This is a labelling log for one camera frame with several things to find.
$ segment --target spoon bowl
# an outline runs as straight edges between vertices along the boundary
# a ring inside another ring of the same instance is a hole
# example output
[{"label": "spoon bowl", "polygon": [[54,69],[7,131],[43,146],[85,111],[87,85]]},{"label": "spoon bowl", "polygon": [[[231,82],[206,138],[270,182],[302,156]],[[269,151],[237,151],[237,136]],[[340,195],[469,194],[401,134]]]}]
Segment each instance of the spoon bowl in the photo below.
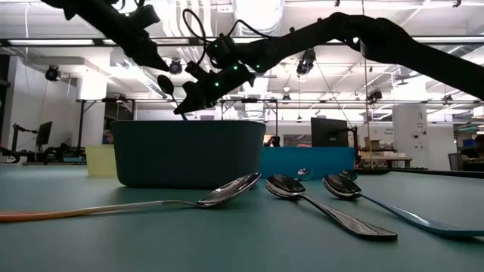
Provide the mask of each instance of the spoon bowl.
[{"label": "spoon bowl", "polygon": [[323,185],[333,195],[341,198],[353,200],[359,197],[368,199],[385,210],[393,213],[403,221],[418,227],[422,230],[429,231],[441,236],[448,236],[454,238],[468,238],[474,236],[484,236],[484,230],[465,230],[459,227],[444,224],[442,222],[434,221],[431,219],[423,218],[411,212],[407,212],[404,209],[400,209],[395,206],[391,206],[375,199],[365,196],[361,193],[361,188],[354,182],[341,175],[327,175],[323,178]]},{"label": "spoon bowl", "polygon": [[265,187],[269,192],[284,199],[302,198],[307,200],[314,207],[325,213],[339,227],[358,238],[379,241],[397,239],[397,234],[392,231],[358,220],[307,196],[304,186],[293,178],[285,175],[272,175],[265,182]]},{"label": "spoon bowl", "polygon": [[0,222],[38,221],[55,218],[67,218],[80,215],[91,215],[100,212],[113,212],[128,209],[146,209],[165,204],[186,204],[199,209],[208,209],[214,206],[221,206],[229,201],[232,201],[243,192],[249,190],[259,178],[259,173],[245,175],[242,178],[238,178],[235,181],[232,181],[220,187],[219,189],[212,191],[197,202],[189,202],[185,200],[159,200],[113,206],[74,209],[58,212],[0,212]]}]

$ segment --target teal table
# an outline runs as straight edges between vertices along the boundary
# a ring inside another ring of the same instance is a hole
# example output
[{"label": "teal table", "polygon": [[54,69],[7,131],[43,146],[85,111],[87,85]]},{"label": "teal table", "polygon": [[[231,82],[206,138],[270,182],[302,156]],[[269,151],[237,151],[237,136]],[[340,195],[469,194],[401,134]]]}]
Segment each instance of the teal table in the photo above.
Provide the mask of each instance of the teal table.
[{"label": "teal table", "polygon": [[[484,228],[484,181],[390,173],[361,176],[369,196],[460,227]],[[259,182],[224,209],[145,212],[0,224],[0,271],[482,271],[484,240],[447,240],[366,200],[310,194],[399,234],[356,239],[305,202],[276,199]],[[198,200],[199,190],[129,189],[87,178],[82,166],[0,165],[0,210],[43,211],[155,199]]]}]

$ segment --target ceiling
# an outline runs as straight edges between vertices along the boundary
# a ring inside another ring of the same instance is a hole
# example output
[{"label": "ceiling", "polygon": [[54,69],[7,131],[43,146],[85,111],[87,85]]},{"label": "ceiling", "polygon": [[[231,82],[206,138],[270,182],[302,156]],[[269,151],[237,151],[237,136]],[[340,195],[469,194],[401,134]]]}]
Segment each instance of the ceiling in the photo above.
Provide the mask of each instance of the ceiling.
[{"label": "ceiling", "polygon": [[[147,1],[161,3],[166,0]],[[201,4],[211,2],[211,31],[213,33],[227,32],[234,21],[233,7],[230,0],[200,0]],[[400,24],[413,36],[450,36],[450,35],[476,35],[475,30],[484,26],[484,1],[463,1],[458,8],[453,8],[452,1],[365,1],[365,14],[370,17],[385,17]],[[338,8],[334,7],[334,0],[330,1],[304,1],[286,0],[284,13],[280,22],[280,35],[289,33],[290,27],[299,29],[314,23],[319,17],[327,17],[333,12],[347,14],[361,14],[360,1],[342,0]],[[39,1],[14,1],[0,0],[0,39],[68,39],[68,38],[96,38],[102,37],[95,28],[89,26],[79,17],[71,21],[65,21],[61,10],[51,8]],[[167,37],[163,31],[163,24],[157,23],[149,26],[147,31],[151,36]],[[438,49],[450,51],[455,46],[440,46]],[[160,47],[159,53],[168,61],[174,57],[180,57],[179,50],[173,47]],[[358,95],[365,99],[364,88],[366,82],[370,91],[379,88],[383,92],[383,99],[393,99],[392,90],[395,80],[393,74],[399,74],[398,67],[368,61],[366,63],[361,55],[346,46],[318,46],[315,48],[317,63],[321,68],[315,68],[308,74],[298,79],[296,65],[301,54],[288,57],[268,72],[271,78],[268,80],[269,97],[281,98],[284,93],[283,87],[290,87],[289,94],[292,99],[318,100],[330,99],[356,99]],[[119,48],[31,48],[29,57],[37,54],[42,57],[84,57],[86,60],[101,67],[116,78],[122,84],[110,84],[109,91],[136,94],[140,97],[148,96],[148,89],[134,76],[126,73],[125,69],[116,65],[126,58]],[[106,56],[110,55],[110,62],[106,62]],[[484,50],[478,48],[464,55],[475,63],[484,63]],[[160,71],[146,69],[156,78]],[[184,82],[194,80],[187,73],[170,76],[175,86],[181,86]],[[432,79],[427,79],[428,97],[440,99],[444,93],[454,89],[439,84]],[[176,94],[183,97],[183,91],[178,89]],[[473,100],[465,94],[458,95],[461,100]],[[315,107],[311,104],[303,104],[301,107]]]}]

